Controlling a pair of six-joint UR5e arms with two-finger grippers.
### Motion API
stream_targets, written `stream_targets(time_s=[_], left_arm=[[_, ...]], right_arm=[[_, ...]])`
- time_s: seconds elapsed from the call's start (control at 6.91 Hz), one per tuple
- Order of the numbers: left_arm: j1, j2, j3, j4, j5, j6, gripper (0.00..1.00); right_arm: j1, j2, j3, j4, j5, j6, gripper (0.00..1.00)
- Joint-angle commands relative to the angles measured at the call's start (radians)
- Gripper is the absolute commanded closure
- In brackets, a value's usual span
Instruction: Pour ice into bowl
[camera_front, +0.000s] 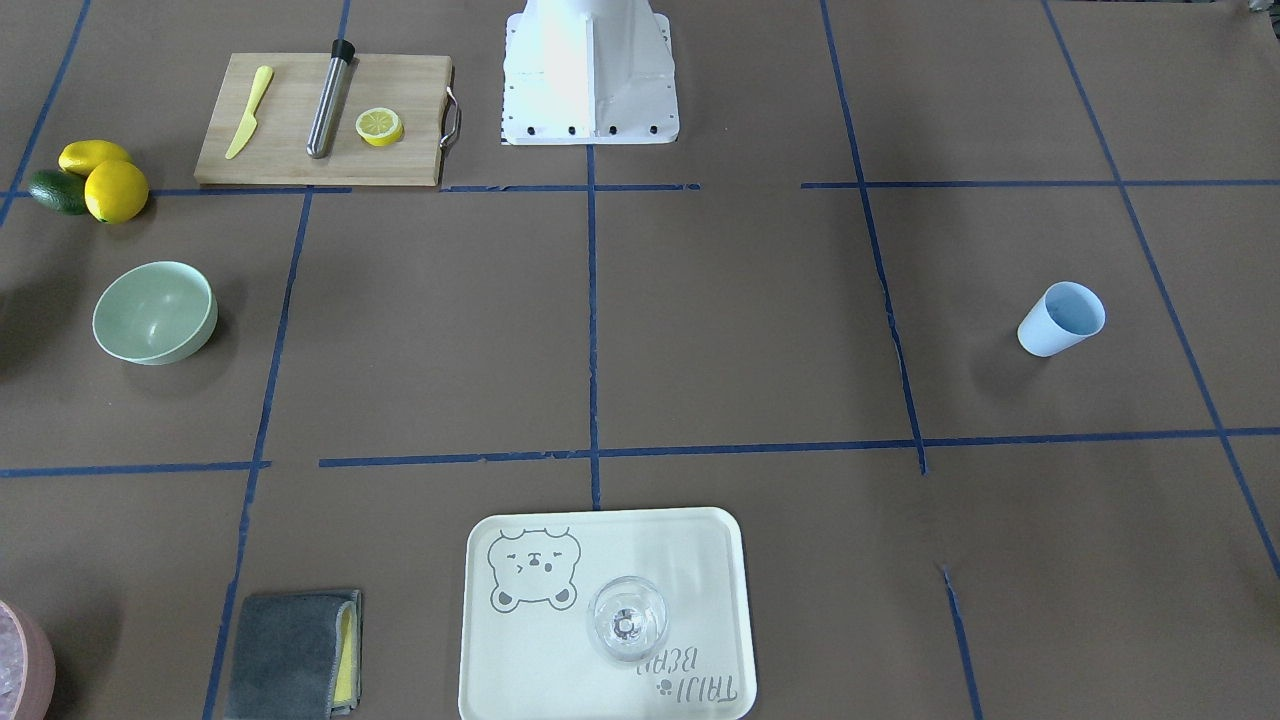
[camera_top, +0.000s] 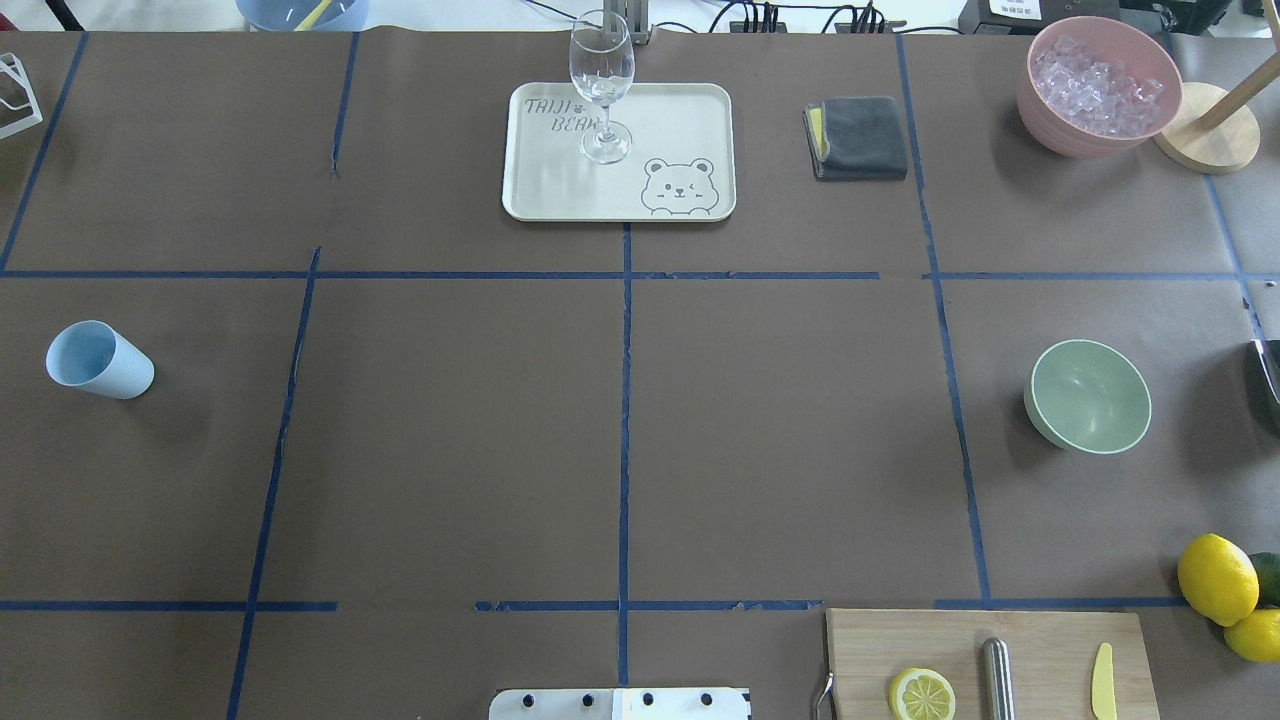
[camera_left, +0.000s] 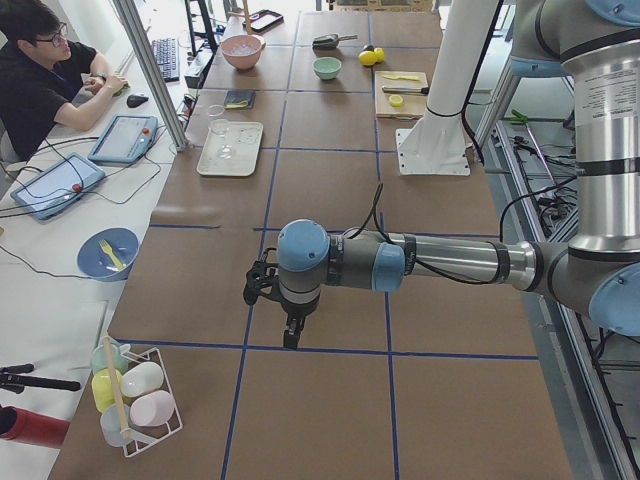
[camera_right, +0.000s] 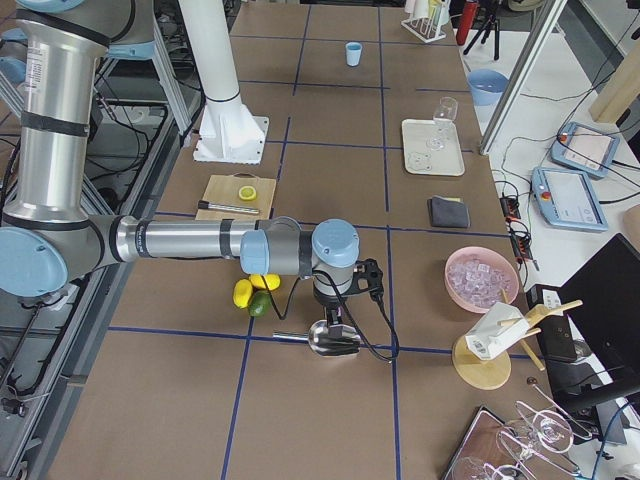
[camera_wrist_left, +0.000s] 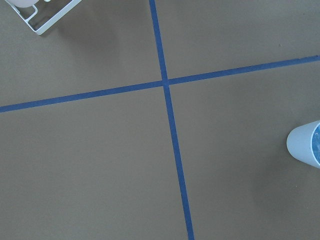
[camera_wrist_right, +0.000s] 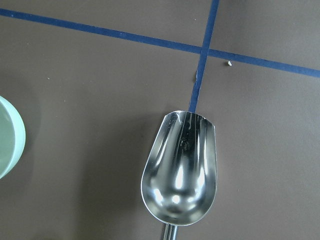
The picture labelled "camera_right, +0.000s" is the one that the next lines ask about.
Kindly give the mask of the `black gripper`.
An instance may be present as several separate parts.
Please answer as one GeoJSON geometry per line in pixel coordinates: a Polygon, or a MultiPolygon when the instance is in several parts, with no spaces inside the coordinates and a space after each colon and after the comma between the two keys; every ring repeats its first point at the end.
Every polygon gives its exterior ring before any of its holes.
{"type": "Polygon", "coordinates": [[[346,278],[335,280],[336,288],[333,288],[325,275],[315,274],[313,278],[314,298],[324,308],[327,320],[329,345],[334,350],[344,347],[343,338],[343,306],[346,304],[346,291],[350,287],[350,281],[346,278]]]}

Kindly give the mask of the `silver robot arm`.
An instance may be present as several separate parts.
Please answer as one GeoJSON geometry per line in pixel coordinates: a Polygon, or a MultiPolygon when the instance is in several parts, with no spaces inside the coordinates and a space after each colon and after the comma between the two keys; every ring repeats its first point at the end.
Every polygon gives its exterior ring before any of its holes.
{"type": "Polygon", "coordinates": [[[97,61],[110,49],[150,56],[149,1],[22,1],[26,100],[20,116],[16,197],[2,210],[1,287],[37,297],[99,268],[140,258],[236,259],[248,274],[311,279],[325,316],[307,341],[325,356],[363,340],[344,322],[359,255],[355,228],[340,219],[303,230],[290,218],[160,222],[90,215],[80,199],[97,61]]]}

